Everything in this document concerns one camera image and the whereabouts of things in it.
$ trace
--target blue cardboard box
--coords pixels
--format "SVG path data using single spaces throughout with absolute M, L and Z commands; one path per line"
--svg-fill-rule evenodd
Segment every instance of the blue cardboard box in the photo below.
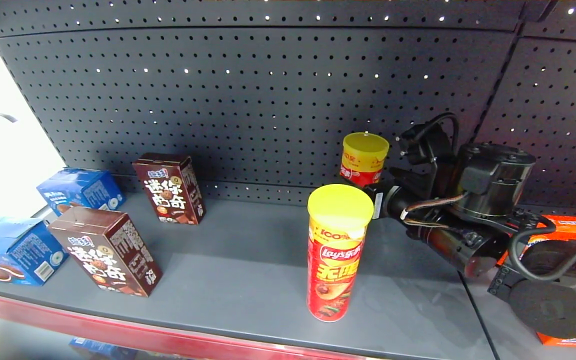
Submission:
M 41 286 L 67 258 L 42 219 L 0 217 L 0 283 Z
M 37 191 L 57 216 L 71 207 L 116 210 L 125 201 L 113 176 L 104 170 L 64 168 Z
M 137 350 L 105 342 L 73 337 L 69 346 L 84 359 L 134 360 Z

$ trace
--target chocolate cookie box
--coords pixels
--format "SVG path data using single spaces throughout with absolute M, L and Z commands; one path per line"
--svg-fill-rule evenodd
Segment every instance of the chocolate cookie box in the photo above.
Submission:
M 64 168 L 37 186 L 57 216 L 71 207 L 116 210 L 126 200 L 109 171 Z
M 0 217 L 0 283 L 41 286 L 67 258 L 42 219 Z
M 71 207 L 48 230 L 99 289 L 147 297 L 162 278 L 125 212 Z
M 201 222 L 206 208 L 189 156 L 147 152 L 132 167 L 159 221 L 192 225 Z

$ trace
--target lay's logo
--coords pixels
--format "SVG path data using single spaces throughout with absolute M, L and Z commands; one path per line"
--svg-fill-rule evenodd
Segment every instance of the lay's logo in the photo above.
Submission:
M 344 267 L 359 260 L 363 242 L 359 240 L 335 241 L 319 249 L 319 257 L 329 267 Z
M 361 244 L 357 245 L 355 248 L 350 250 L 339 250 L 336 248 L 331 248 L 328 246 L 321 247 L 321 258 L 322 259 L 332 259 L 332 260 L 350 260 L 357 256 L 362 250 Z

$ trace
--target label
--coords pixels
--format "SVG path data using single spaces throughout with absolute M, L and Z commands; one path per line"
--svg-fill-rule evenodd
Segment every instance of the label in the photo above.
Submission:
M 365 227 L 340 231 L 310 219 L 307 304 L 320 321 L 338 321 L 346 314 L 365 235 Z
M 374 211 L 372 212 L 372 219 L 379 219 L 382 214 L 382 201 L 384 200 L 384 193 L 377 193 L 374 196 Z
M 379 178 L 382 176 L 382 169 L 378 171 L 356 171 L 345 167 L 342 163 L 339 175 L 359 187 L 365 187 L 366 185 L 379 183 Z

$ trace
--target barcode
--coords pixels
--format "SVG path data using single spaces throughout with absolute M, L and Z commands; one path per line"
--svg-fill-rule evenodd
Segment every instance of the barcode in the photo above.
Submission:
M 42 281 L 46 281 L 48 278 L 50 278 L 50 276 L 53 275 L 53 272 L 55 272 L 55 269 L 53 269 L 53 267 L 50 266 L 50 264 L 48 264 L 46 261 L 42 262 L 41 265 L 39 265 L 39 267 L 34 270 L 34 273 L 37 274 L 39 279 Z

